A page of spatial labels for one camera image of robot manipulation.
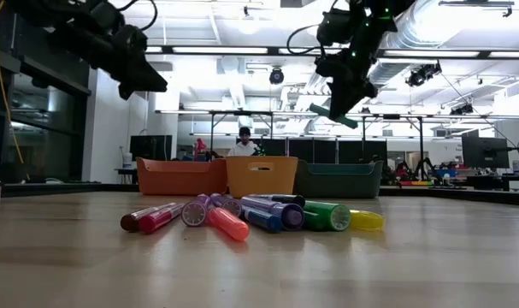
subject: computer monitor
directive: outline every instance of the computer monitor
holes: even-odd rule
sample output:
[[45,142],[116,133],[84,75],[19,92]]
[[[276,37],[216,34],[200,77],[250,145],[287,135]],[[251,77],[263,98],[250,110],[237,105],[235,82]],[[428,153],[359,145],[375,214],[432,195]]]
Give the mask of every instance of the computer monitor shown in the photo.
[[136,157],[170,160],[172,159],[172,136],[132,136],[130,152],[133,161]]
[[506,139],[463,137],[464,165],[472,168],[509,168]]

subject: wooden table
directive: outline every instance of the wooden table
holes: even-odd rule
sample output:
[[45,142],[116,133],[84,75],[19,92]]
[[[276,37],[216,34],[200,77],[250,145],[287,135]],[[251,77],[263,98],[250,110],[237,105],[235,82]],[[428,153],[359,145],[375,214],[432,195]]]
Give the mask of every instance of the wooden table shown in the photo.
[[0,205],[0,307],[519,307],[519,207],[435,198],[342,201],[386,232],[236,243],[181,220],[144,236],[137,208],[189,198],[93,192]]

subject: plastic bin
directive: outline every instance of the plastic bin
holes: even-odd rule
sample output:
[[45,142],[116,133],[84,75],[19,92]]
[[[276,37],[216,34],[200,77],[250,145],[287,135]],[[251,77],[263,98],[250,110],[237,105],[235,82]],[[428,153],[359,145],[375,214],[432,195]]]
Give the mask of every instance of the plastic bin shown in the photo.
[[197,196],[225,193],[227,162],[166,162],[137,158],[139,190],[144,195]]
[[377,198],[382,164],[308,164],[300,160],[293,193],[306,198]]
[[227,157],[231,195],[291,194],[297,170],[296,157]]

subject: yellow bin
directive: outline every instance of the yellow bin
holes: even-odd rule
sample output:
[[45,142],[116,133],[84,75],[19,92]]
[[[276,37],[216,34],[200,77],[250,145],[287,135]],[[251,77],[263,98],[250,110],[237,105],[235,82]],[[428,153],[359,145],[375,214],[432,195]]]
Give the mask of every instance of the yellow bin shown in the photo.
[[296,157],[227,157],[229,191],[235,198],[292,194],[297,163]]

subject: security camera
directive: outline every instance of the security camera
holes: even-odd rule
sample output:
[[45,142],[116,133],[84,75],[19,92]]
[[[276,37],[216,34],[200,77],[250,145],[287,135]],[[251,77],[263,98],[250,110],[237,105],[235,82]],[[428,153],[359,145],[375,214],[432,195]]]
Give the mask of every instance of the security camera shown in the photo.
[[272,85],[279,85],[284,82],[284,73],[282,73],[282,68],[273,68],[269,80]]

